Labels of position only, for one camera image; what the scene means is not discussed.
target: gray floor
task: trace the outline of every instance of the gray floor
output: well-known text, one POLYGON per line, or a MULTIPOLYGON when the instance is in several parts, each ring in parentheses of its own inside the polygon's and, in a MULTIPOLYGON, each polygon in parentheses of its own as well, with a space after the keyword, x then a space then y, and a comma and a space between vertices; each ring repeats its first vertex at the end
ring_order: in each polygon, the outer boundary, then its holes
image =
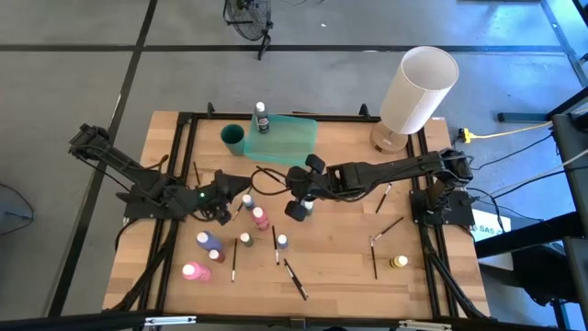
MULTIPOLYGON (((533 2, 309 0, 294 6, 297 2, 288 1, 272 3, 275 44, 558 45, 533 2)), ((588 51, 588 29, 571 3, 550 3, 574 50, 588 51)), ((147 5, 147 0, 4 0, 0 43, 134 43, 147 5)), ((221 8, 221 1, 160 1, 147 43, 250 43, 222 22, 221 8)), ((496 113, 548 111, 581 88, 562 54, 453 55, 460 78, 435 113, 446 117, 452 130, 465 126, 484 134, 519 128, 498 124, 496 113)), ((377 114, 401 56, 270 52, 258 62, 250 52, 144 53, 116 146, 138 157, 154 110, 203 111, 209 101, 218 111, 250 111, 261 99, 276 113, 330 114, 356 113, 367 103, 377 114)), ((0 237, 0 319, 43 314, 90 174, 67 155, 67 142, 83 122, 109 124, 129 59, 126 52, 0 52, 0 182, 23 192, 38 213, 34 225, 0 237)), ((457 148, 479 165, 547 134, 540 129, 457 148)), ((558 163, 554 143, 544 142, 484 168, 471 185, 493 190, 558 163)), ((100 310, 123 209, 114 197, 118 190, 109 181, 103 184, 66 314, 100 310)), ((573 210, 564 177, 537 182, 500 202, 540 218, 573 210)), ((484 282, 495 317, 555 325, 551 309, 537 306, 522 290, 490 277, 484 282)), ((574 316, 578 323, 579 314, 574 316)))

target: yellow cable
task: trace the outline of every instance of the yellow cable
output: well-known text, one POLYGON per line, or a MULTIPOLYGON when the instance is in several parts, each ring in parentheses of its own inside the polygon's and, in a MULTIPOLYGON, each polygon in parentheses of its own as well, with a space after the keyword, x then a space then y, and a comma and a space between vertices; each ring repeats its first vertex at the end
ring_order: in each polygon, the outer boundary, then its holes
POLYGON ((495 137, 502 137, 505 135, 509 135, 509 134, 513 134, 513 133, 519 133, 522 131, 528 131, 528 130, 534 130, 534 129, 538 129, 538 128, 543 128, 546 127, 548 125, 551 125, 551 121, 543 123, 543 124, 539 124, 539 125, 535 125, 532 127, 526 127, 523 129, 518 129, 518 130, 514 130, 514 131, 508 131, 508 132, 500 132, 500 133, 495 133, 495 134, 488 134, 488 135, 483 135, 483 136, 479 136, 479 135, 475 135, 473 133, 470 134, 470 138, 471 139, 487 139, 487 138, 495 138, 495 137))
MULTIPOLYGON (((580 109, 576 109, 572 112, 572 114, 577 114, 583 111, 588 110, 588 108, 580 108, 580 109)), ((545 122, 543 124, 539 124, 539 125, 535 125, 535 126, 531 126, 531 127, 526 127, 523 129, 518 129, 518 130, 514 130, 514 131, 508 131, 508 132, 500 132, 500 133, 495 133, 495 134, 487 134, 487 135, 475 135, 473 133, 471 133, 468 128, 463 128, 463 134, 464 134, 464 141, 465 143, 471 143, 472 139, 488 139, 488 138, 496 138, 496 137, 502 137, 505 135, 509 135, 509 134, 513 134, 513 133, 519 133, 522 131, 528 131, 528 130, 534 130, 534 129, 538 129, 538 128, 543 128, 546 127, 548 125, 551 125, 551 121, 545 122)))

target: white lamp shade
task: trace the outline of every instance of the white lamp shade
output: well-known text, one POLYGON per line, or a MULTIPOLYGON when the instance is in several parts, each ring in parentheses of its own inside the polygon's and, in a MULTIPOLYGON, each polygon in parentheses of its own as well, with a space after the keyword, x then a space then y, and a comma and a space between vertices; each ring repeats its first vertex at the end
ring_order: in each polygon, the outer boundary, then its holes
POLYGON ((421 130, 458 77, 447 52, 429 46, 407 51, 379 110, 382 122, 396 133, 421 130))

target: bottle with black label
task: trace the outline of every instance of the bottle with black label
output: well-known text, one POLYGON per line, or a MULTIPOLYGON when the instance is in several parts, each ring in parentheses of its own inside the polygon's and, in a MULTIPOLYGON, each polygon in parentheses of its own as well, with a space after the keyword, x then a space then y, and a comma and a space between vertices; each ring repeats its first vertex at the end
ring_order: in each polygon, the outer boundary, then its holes
POLYGON ((257 120, 257 129, 260 133, 269 131, 269 117, 267 116, 266 105, 263 102, 257 102, 255 105, 255 119, 257 120))

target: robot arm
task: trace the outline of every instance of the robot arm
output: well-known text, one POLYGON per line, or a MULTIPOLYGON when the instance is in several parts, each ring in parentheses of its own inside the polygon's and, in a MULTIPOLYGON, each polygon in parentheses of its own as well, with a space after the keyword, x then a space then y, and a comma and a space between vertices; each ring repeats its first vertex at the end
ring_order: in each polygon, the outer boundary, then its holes
POLYGON ((307 166, 311 171, 294 166, 286 177, 286 186, 296 198, 288 204, 286 214, 297 221, 304 220, 304 210, 298 207, 302 200, 351 202, 363 198, 377 185, 429 174, 437 181, 424 191, 424 205, 428 211, 442 214, 450 208, 448 196, 454 189, 465 187, 473 179, 467 156, 451 149, 378 165, 330 165, 325 173, 324 162, 311 154, 307 166))
POLYGON ((108 139, 107 131, 84 124, 70 141, 70 154, 82 160, 102 161, 133 185, 129 193, 117 193, 127 203, 131 219, 184 219, 200 211, 205 221, 225 224, 231 219, 227 204, 251 185, 249 177, 225 175, 218 170, 207 186, 190 189, 178 178, 145 168, 122 153, 108 139))

